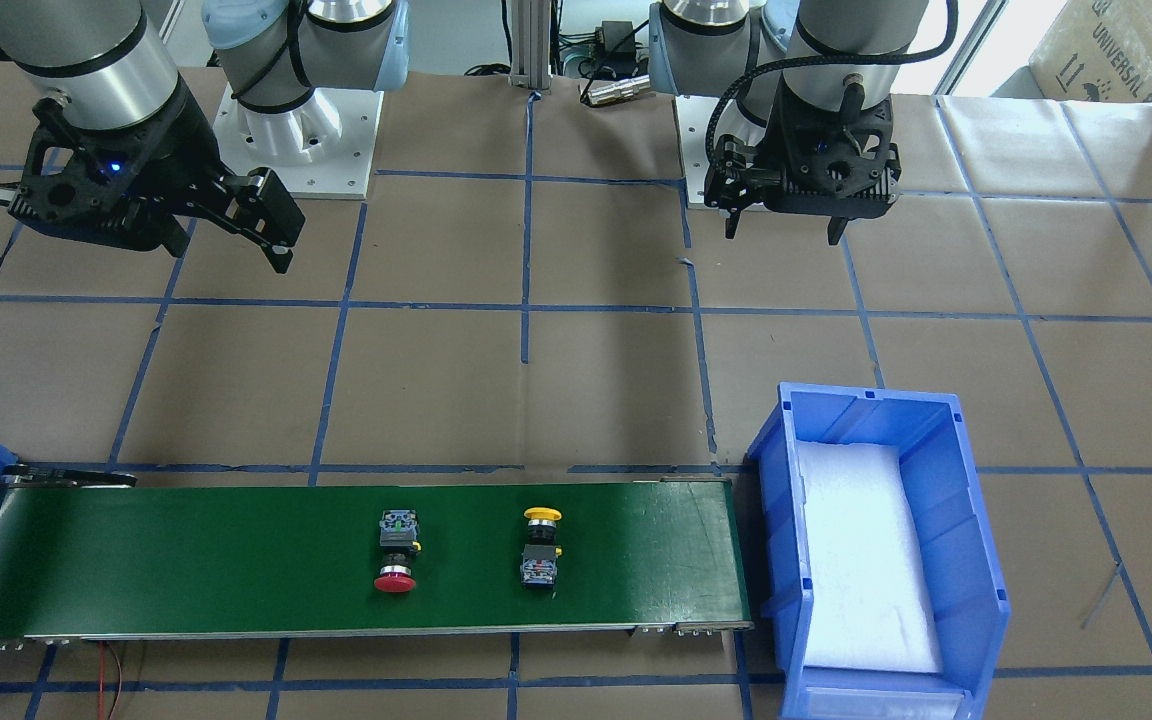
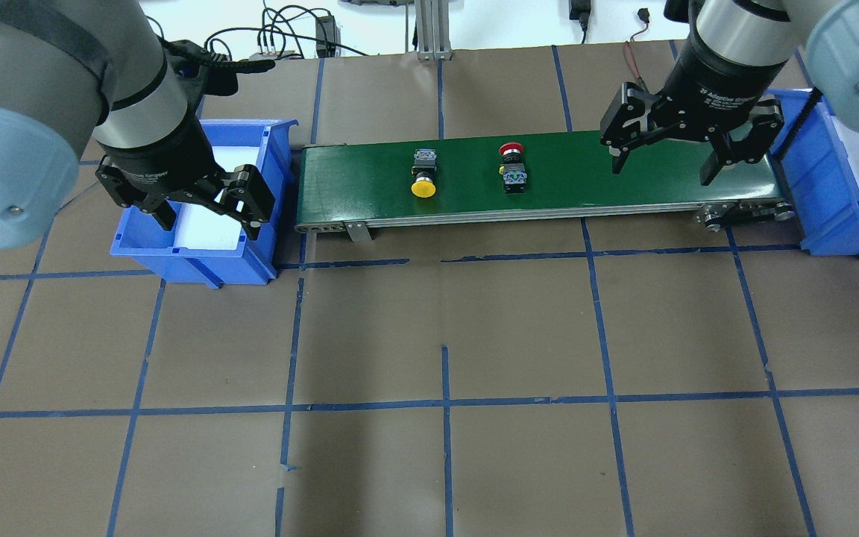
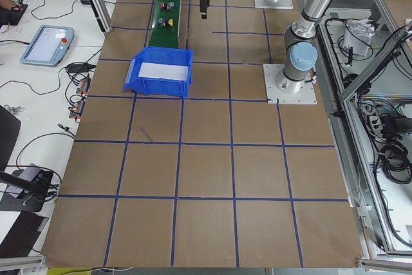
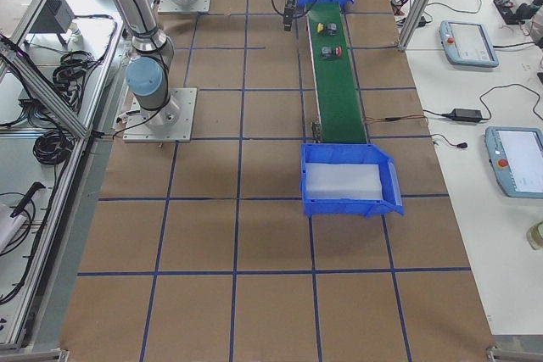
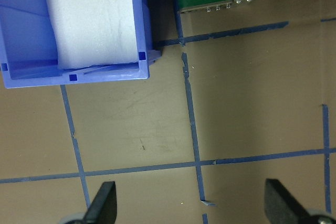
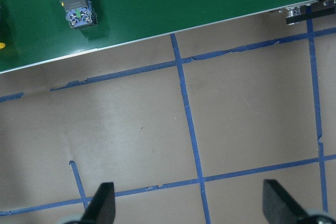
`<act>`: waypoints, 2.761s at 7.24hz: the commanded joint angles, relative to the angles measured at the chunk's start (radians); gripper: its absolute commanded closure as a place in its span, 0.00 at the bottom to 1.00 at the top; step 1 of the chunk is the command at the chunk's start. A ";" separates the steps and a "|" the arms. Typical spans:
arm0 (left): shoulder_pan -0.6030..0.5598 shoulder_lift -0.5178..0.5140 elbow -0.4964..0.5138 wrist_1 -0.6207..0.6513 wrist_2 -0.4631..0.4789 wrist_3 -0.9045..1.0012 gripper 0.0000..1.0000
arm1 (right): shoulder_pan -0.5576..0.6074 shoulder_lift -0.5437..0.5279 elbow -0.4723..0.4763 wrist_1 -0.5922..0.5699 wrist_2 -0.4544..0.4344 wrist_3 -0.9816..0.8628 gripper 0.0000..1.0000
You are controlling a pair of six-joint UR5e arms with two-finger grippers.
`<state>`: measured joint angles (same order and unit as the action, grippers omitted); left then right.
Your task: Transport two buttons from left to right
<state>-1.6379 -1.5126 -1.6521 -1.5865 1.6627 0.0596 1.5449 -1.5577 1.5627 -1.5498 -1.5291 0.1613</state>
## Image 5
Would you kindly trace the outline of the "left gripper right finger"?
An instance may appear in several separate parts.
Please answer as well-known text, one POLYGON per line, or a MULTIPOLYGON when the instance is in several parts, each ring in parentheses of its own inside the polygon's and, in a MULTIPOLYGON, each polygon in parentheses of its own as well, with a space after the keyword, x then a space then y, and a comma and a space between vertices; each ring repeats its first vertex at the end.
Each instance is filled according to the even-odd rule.
POLYGON ((265 181, 264 210, 272 224, 314 223, 312 217, 277 179, 265 181))

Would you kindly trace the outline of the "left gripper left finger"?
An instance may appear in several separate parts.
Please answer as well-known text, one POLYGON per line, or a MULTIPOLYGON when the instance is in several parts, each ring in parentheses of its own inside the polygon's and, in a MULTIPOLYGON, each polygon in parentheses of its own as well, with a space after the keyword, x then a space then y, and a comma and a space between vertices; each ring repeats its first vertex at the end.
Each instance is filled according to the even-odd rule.
POLYGON ((117 218, 117 190, 115 182, 104 182, 81 223, 114 224, 117 218))

